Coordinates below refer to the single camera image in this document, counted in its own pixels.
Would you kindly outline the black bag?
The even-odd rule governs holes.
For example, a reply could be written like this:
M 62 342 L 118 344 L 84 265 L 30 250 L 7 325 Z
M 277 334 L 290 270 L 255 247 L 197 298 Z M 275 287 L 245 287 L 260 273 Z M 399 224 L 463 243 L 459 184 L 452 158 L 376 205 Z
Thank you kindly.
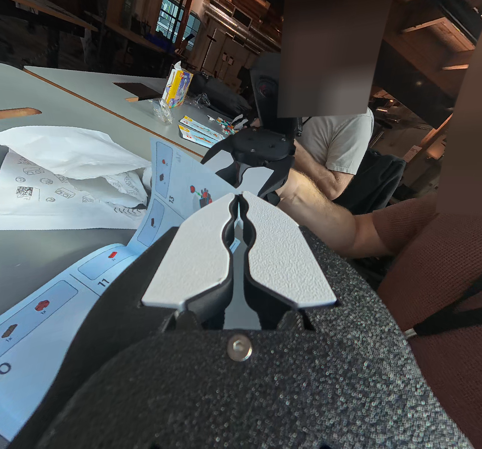
M 230 87 L 204 72 L 195 72 L 188 89 L 189 97 L 205 94 L 210 103 L 210 109 L 227 117 L 246 115 L 251 111 L 251 106 L 241 95 L 235 93 Z

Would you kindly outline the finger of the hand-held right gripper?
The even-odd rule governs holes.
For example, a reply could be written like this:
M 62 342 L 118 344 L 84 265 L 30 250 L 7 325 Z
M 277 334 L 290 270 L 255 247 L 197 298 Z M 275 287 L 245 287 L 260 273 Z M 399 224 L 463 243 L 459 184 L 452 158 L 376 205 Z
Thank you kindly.
M 269 204 L 277 206 L 280 197 L 276 190 L 286 184 L 293 165 L 293 155 L 274 161 L 253 157 L 248 162 L 242 163 L 241 192 L 250 192 Z
M 241 164 L 229 147 L 219 142 L 212 146 L 201 160 L 201 164 L 230 186 L 238 188 L 242 181 Z

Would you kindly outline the crumpled white paper bag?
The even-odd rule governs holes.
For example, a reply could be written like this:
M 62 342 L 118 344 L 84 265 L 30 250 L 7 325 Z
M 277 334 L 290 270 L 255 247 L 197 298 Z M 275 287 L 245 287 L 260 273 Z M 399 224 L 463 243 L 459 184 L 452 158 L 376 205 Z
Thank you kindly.
M 1 132 L 1 145 L 35 165 L 74 180 L 146 169 L 151 162 L 108 134 L 79 127 L 22 126 Z

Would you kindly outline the paper bag with brick drawings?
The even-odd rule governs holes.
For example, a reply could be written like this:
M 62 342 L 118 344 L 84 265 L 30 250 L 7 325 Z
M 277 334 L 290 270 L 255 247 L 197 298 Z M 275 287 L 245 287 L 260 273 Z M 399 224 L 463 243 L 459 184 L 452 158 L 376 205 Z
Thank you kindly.
M 134 230 L 146 211 L 99 200 L 10 149 L 1 164 L 1 230 Z

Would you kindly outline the grey desk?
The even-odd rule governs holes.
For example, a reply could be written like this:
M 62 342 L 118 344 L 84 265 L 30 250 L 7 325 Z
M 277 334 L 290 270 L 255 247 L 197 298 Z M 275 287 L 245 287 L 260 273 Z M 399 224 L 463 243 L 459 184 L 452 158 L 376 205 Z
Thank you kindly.
M 1 132 L 22 126 L 85 128 L 108 134 L 118 145 L 151 161 L 154 136 L 8 64 L 1 64 L 3 114 Z M 1 164 L 8 149 L 1 145 Z M 136 209 L 146 204 L 139 198 L 124 202 L 125 196 L 105 180 L 102 190 L 107 191 L 100 193 L 90 190 L 93 181 L 67 179 L 76 189 L 108 203 Z M 1 313 L 95 250 L 115 243 L 127 245 L 136 230 L 1 230 Z
M 170 125 L 166 125 L 154 115 L 152 105 L 149 101 L 128 102 L 125 100 L 128 93 L 113 84 L 113 82 L 142 83 L 159 93 L 163 93 L 166 86 L 166 78 L 127 76 L 122 74 L 72 71 L 33 66 L 25 67 L 24 71 L 91 104 L 98 110 L 103 110 L 109 115 L 135 126 L 138 131 L 144 134 L 150 134 L 151 136 L 177 145 L 194 158 L 203 157 L 207 148 L 184 140 L 179 136 L 178 125 L 181 124 L 179 122 L 181 118 L 188 116 L 202 124 L 213 127 L 216 131 L 220 131 L 220 137 L 225 138 L 227 136 L 222 132 L 221 127 L 216 122 L 209 121 L 207 115 L 214 118 L 220 117 L 225 120 L 227 120 L 227 117 L 219 115 L 210 108 L 199 109 L 184 103 L 180 107 L 171 109 L 173 122 Z

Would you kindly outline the colourful toy brick pile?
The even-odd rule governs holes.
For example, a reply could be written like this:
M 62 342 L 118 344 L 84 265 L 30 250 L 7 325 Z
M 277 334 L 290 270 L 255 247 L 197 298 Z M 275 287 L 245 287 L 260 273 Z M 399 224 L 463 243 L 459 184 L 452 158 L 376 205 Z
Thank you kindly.
M 207 115 L 207 118 L 209 119 L 209 121 L 216 122 L 221 127 L 222 132 L 226 135 L 235 134 L 240 130 L 240 128 L 236 128 L 223 118 L 214 118 L 210 115 Z

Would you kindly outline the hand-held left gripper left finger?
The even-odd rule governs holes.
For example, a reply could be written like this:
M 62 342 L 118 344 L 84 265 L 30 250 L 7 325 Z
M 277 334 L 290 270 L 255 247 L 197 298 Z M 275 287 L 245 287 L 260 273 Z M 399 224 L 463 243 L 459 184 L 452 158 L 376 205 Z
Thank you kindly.
M 141 301 L 146 307 L 193 312 L 200 322 L 225 311 L 233 296 L 238 195 L 200 208 L 177 229 Z

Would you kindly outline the orange striped instruction booklet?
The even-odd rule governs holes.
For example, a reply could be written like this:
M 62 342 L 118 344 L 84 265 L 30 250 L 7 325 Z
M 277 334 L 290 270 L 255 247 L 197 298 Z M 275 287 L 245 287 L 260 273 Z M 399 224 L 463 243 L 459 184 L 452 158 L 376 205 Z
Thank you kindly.
M 196 145 L 210 148 L 219 142 L 218 139 L 212 139 L 205 134 L 202 134 L 194 129 L 185 127 L 184 125 L 179 124 L 179 136 L 187 141 L 190 141 Z
M 200 123 L 196 120 L 193 120 L 192 118 L 190 118 L 188 116 L 184 116 L 183 118 L 181 118 L 179 120 L 179 122 L 181 124 L 183 124 L 184 126 L 186 126 L 188 128 L 192 128 L 192 129 L 194 129 L 198 132 L 201 132 L 201 131 L 214 132 L 213 136 L 220 136 L 221 135 L 220 131 L 216 131 L 213 127 L 209 127 L 208 125 L 202 124 L 202 123 Z

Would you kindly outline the paned window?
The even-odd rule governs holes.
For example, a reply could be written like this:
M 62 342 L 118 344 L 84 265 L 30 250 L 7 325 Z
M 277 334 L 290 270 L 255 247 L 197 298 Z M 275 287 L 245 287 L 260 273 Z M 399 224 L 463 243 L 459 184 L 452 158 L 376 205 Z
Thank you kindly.
M 175 42 L 177 40 L 183 15 L 184 8 L 179 8 L 177 1 L 162 0 L 154 34 L 160 38 Z M 201 20 L 194 12 L 191 12 L 182 38 L 184 40 L 185 38 L 190 37 L 186 47 L 186 50 L 189 52 L 194 48 L 200 27 Z

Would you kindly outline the black jacket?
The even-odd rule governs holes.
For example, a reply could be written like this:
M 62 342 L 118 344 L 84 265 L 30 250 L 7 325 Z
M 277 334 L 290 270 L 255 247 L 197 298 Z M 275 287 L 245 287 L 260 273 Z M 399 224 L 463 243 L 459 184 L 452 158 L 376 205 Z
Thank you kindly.
M 405 167 L 402 158 L 367 149 L 356 175 L 334 203 L 353 215 L 364 215 L 386 207 Z

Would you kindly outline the person's right forearm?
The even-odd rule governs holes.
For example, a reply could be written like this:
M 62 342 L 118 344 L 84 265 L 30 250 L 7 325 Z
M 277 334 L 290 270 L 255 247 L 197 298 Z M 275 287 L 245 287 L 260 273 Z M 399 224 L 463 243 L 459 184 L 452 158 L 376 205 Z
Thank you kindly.
M 286 183 L 276 193 L 280 210 L 341 257 L 394 256 L 380 238 L 372 213 L 354 216 L 330 201 L 306 175 L 291 169 Z

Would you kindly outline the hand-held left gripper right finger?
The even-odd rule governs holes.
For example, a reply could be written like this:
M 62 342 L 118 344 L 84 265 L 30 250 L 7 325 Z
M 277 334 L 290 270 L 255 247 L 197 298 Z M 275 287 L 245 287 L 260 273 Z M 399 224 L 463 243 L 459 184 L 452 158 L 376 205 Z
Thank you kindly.
M 262 329 L 276 329 L 293 311 L 337 304 L 328 280 L 298 224 L 254 194 L 241 194 L 243 220 L 244 298 Z

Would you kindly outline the white toy brick box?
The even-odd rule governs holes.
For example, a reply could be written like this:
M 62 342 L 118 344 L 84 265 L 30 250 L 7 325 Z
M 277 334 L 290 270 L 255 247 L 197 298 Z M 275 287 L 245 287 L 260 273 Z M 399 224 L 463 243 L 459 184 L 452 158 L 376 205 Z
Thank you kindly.
M 172 67 L 161 97 L 169 108 L 175 108 L 184 103 L 193 76 L 191 72 L 181 67 L 180 61 Z

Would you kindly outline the blue instruction booklet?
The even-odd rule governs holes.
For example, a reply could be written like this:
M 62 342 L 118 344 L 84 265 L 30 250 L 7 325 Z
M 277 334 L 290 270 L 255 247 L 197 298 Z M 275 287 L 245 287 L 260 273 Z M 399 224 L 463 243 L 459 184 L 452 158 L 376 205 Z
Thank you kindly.
M 127 245 L 110 244 L 76 261 L 1 315 L 1 438 L 17 435 L 51 387 L 97 300 L 168 229 L 234 192 L 200 162 L 151 141 L 151 197 Z

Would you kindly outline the clear plastic bag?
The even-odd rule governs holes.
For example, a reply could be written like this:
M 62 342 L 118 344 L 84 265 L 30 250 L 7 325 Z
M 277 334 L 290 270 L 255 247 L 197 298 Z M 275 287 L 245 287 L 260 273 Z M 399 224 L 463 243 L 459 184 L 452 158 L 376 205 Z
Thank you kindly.
M 173 119 L 169 105 L 162 97 L 150 99 L 149 102 L 152 105 L 152 110 L 157 118 L 166 125 L 172 124 Z

